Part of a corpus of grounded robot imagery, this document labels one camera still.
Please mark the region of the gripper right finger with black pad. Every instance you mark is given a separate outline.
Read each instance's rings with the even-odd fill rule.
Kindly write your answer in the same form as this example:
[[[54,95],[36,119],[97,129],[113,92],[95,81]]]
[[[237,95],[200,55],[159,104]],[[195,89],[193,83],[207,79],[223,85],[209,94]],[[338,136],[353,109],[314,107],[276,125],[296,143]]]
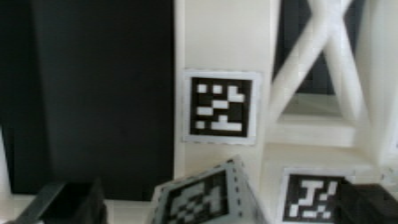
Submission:
[[[398,224],[398,200],[379,184],[340,184],[335,224]]]

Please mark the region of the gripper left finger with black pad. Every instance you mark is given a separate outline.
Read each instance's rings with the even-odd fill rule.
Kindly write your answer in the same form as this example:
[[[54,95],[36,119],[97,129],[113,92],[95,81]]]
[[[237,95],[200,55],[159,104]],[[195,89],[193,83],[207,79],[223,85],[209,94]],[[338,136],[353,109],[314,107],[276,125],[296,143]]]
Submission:
[[[15,220],[15,224],[107,224],[102,182],[51,183]]]

